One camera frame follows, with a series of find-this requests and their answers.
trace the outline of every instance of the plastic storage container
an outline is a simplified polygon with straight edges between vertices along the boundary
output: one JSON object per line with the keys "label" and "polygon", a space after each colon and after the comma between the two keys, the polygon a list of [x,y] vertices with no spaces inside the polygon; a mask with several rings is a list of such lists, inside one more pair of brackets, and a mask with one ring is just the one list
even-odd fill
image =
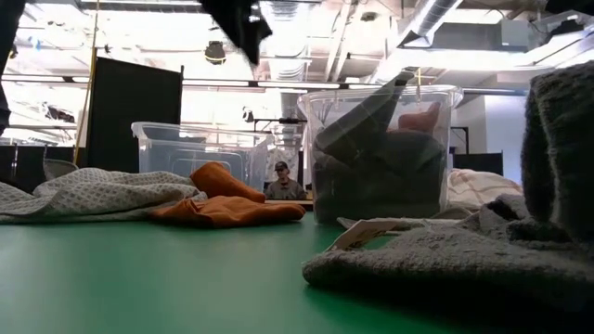
{"label": "plastic storage container", "polygon": [[426,218],[444,209],[451,111],[461,99],[455,86],[394,82],[301,96],[316,220]]}
{"label": "plastic storage container", "polygon": [[155,122],[135,122],[139,171],[190,176],[209,161],[221,162],[233,177],[262,191],[272,135],[252,134]]}

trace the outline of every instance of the gray knit fabric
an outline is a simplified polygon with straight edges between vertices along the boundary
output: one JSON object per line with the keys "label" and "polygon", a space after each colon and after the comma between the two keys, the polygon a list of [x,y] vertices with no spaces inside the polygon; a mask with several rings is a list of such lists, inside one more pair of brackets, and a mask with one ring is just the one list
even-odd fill
{"label": "gray knit fabric", "polygon": [[397,289],[400,281],[482,282],[565,310],[594,297],[594,263],[554,225],[535,222],[523,198],[504,195],[456,225],[429,225],[379,250],[333,250],[303,267],[314,286]]}
{"label": "gray knit fabric", "polygon": [[319,254],[304,265],[303,276],[334,289],[478,283],[483,291],[495,287],[567,311],[591,307],[593,88],[594,61],[532,81],[522,155],[525,199],[501,196],[455,225],[414,228],[378,250]]}
{"label": "gray knit fabric", "polygon": [[38,186],[33,194],[0,183],[0,223],[140,219],[184,198],[206,199],[188,177],[83,168]]}

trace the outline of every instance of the gray towel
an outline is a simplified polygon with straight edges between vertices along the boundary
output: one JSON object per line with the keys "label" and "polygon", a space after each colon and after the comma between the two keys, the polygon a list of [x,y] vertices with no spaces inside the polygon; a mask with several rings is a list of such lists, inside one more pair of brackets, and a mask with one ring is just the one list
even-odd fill
{"label": "gray towel", "polygon": [[454,294],[478,285],[479,294],[500,289],[502,295],[566,311],[589,309],[594,299],[592,88],[594,62],[532,81],[522,155],[525,202],[501,196],[456,225],[415,228],[379,250],[325,252],[305,264],[303,276],[314,286],[344,289],[398,289],[402,282],[440,287],[455,281],[460,285],[450,289]]}
{"label": "gray towel", "polygon": [[501,196],[456,225],[404,232],[378,250],[319,254],[305,264],[303,276],[314,286],[334,289],[360,284],[399,289],[405,286],[402,282],[482,283],[485,289],[502,289],[569,311],[582,309],[594,297],[594,263],[562,230],[534,221],[523,198],[512,195]]}

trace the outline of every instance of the ceiling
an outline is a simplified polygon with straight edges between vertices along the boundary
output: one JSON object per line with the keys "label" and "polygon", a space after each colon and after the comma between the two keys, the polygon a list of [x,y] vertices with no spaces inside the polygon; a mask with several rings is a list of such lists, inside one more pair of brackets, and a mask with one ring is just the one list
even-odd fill
{"label": "ceiling", "polygon": [[[415,0],[313,2],[303,5],[305,9],[289,22],[271,17],[262,4],[275,34],[262,45],[260,65],[251,67],[193,0],[102,0],[97,54],[172,71],[184,66],[188,79],[291,80],[283,77],[282,71],[303,64],[301,81],[364,82],[381,64],[388,63],[385,59],[398,58],[397,62],[406,66],[412,62],[420,67],[422,84],[515,87],[526,86],[535,73],[543,70],[498,68],[506,53],[495,51],[410,49],[396,50],[395,56],[391,41],[405,18],[414,13],[418,5]],[[38,0],[27,4],[15,41],[19,53],[8,62],[5,74],[88,76],[96,5],[94,0]],[[522,0],[466,0],[448,12],[444,22],[450,27],[465,24],[462,27],[477,31],[475,35],[480,37],[481,25],[492,26],[504,16],[526,21],[547,14],[536,12]],[[205,60],[209,41],[225,42],[224,65],[215,66]],[[293,55],[294,50],[301,53]],[[591,57],[591,52],[583,50],[565,62]],[[18,107],[25,117],[19,119],[23,122],[32,118],[29,109],[38,108],[44,101],[75,116],[84,103],[84,84],[61,87],[39,83],[33,88],[29,83],[5,82],[5,87],[13,105],[26,106]]]}

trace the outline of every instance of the white wall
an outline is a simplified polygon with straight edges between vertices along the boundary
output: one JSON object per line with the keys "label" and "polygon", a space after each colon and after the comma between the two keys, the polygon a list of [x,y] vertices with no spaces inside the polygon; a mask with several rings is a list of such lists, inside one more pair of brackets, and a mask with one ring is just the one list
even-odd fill
{"label": "white wall", "polygon": [[468,126],[469,153],[487,152],[484,99],[485,96],[478,96],[452,113],[452,126]]}
{"label": "white wall", "polygon": [[525,126],[525,96],[485,96],[487,153],[503,152],[503,175],[522,182],[520,153]]}

